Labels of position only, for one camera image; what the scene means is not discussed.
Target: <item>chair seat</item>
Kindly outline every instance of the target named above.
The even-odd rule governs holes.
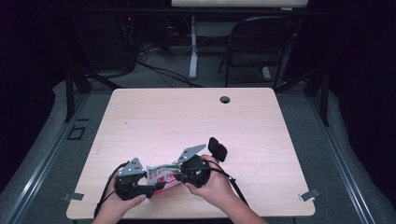
[[[230,55],[231,66],[277,65],[280,57],[277,53],[243,52]]]

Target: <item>chair backrest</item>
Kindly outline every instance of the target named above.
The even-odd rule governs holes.
[[[297,33],[299,22],[292,17],[249,17],[231,31],[229,46],[248,45],[256,50],[278,50]]]

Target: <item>desk leg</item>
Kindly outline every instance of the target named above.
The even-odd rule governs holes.
[[[195,17],[191,17],[191,63],[190,63],[190,79],[197,78],[197,36],[195,33]]]

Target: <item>forearm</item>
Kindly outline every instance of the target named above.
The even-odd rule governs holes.
[[[267,223],[262,217],[259,217],[251,208],[249,208],[236,195],[230,198],[219,209],[227,215],[234,224],[265,224]]]

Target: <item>table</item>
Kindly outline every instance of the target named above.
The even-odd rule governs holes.
[[[228,104],[220,97],[230,99]],[[76,187],[84,194],[67,210],[71,219],[92,218],[106,181],[121,163],[137,157],[143,166],[170,163],[186,147],[216,137],[228,149],[221,164],[261,217],[315,213],[276,96],[268,88],[118,89],[93,141]],[[199,153],[209,154],[207,148]],[[128,211],[124,218],[225,217],[179,184]]]
[[[290,10],[293,7],[306,7],[307,2],[308,0],[172,0],[172,7],[281,7]],[[196,25],[193,16],[191,17],[190,79],[196,79],[197,77]]]

